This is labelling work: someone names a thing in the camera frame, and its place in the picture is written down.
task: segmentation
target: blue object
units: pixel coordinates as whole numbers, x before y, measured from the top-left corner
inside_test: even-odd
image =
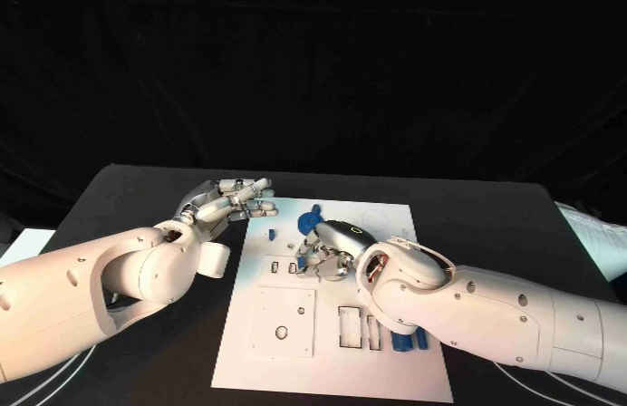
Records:
[[[426,332],[425,332],[425,329],[421,326],[418,326],[418,329],[415,330],[415,336],[418,338],[418,348],[421,350],[428,350]]]
[[[408,352],[412,350],[413,344],[410,342],[410,335],[392,333],[392,348],[395,349],[395,352]]]
[[[298,217],[298,231],[300,233],[307,236],[310,232],[312,231],[315,225],[324,221],[323,217],[320,216],[320,206],[317,204],[312,204],[311,211],[301,214]]]

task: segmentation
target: robotic hand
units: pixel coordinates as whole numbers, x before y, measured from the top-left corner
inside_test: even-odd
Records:
[[[196,273],[219,278],[229,221],[278,214],[271,182],[206,181],[173,220],[0,268],[0,382],[60,363],[180,299]],[[125,296],[106,305],[103,289]]]
[[[356,270],[359,300],[398,334],[418,325],[439,341],[484,359],[559,372],[627,392],[627,308],[523,279],[455,266],[403,238],[377,242],[334,220],[315,225],[297,257],[300,276],[343,280]]]

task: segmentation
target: white cable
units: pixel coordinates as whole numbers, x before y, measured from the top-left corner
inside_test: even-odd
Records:
[[[601,401],[602,403],[609,404],[611,406],[622,406],[619,404],[617,404],[615,402],[605,400],[602,397],[599,397],[598,395],[592,394],[591,392],[586,392],[585,390],[582,390],[576,385],[573,385],[569,381],[565,381],[565,379],[562,379],[556,374],[553,374],[552,372],[545,372],[550,377],[553,377],[563,385],[569,386],[575,391],[579,391],[582,394],[588,395],[589,397],[592,397],[595,400]]]
[[[62,371],[69,367],[70,363],[76,360],[76,357],[80,353],[72,356],[72,359],[65,363],[65,366],[49,376],[46,381],[14,402],[8,404],[8,406],[17,406],[31,395],[39,392],[39,390],[56,379],[56,376],[62,373]]]
[[[556,400],[552,397],[549,397],[547,395],[542,394],[540,392],[532,390],[503,369],[503,367],[493,361],[493,364],[496,365],[496,368],[507,375],[507,377],[527,390],[530,391],[534,395],[539,395],[543,399],[555,401],[556,403],[562,404],[563,406],[573,406],[570,403],[566,403],[565,401]]]
[[[82,363],[80,363],[80,365],[76,367],[76,369],[75,369],[75,372],[72,372],[72,374],[69,375],[69,377],[65,379],[65,382],[59,385],[59,388],[49,394],[49,396],[36,404],[36,406],[40,406],[47,400],[49,400],[49,398],[56,394],[56,392],[59,391],[59,389],[65,386],[65,384],[72,380],[72,378],[75,377],[75,375],[76,375],[76,373],[78,373],[78,370],[80,370],[80,368],[82,368],[82,366],[85,365],[85,362],[88,361],[88,359],[89,359],[89,356],[91,356],[91,354],[92,354],[92,352],[93,352],[93,349],[95,349],[95,345],[91,347],[91,350],[89,350],[89,353],[88,353],[88,355],[85,356],[85,359],[82,360]]]

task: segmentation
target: tabletop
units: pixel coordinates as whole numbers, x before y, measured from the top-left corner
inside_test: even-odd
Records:
[[[491,269],[569,293],[615,301],[549,194],[534,184],[109,165],[62,221],[46,251],[155,225],[173,216],[180,198],[207,179],[262,177],[272,180],[279,197],[408,204],[421,243],[455,264]],[[85,366],[47,405],[399,403],[210,387],[245,227],[245,221],[230,224],[217,240],[230,248],[223,278],[196,275],[183,298],[98,344]],[[442,352],[454,404],[553,404],[529,393],[488,361],[445,345]],[[46,370],[4,384],[0,404],[17,400],[53,372],[54,369]],[[592,404],[545,373],[517,368],[510,372],[562,401]],[[36,404],[59,384],[53,381],[29,399],[33,403],[24,405]]]

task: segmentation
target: robotic arm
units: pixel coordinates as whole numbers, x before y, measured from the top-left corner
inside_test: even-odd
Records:
[[[318,261],[298,275],[337,281],[353,268],[359,300],[392,332],[410,334],[419,325],[481,358],[627,392],[624,306],[455,266],[429,248],[399,237],[376,242],[344,222],[315,225],[297,256],[310,249]]]
[[[207,181],[174,218],[0,269],[0,382],[60,363],[180,299],[196,273],[219,278],[229,221],[275,216],[266,179]],[[103,289],[125,296],[106,305]]]

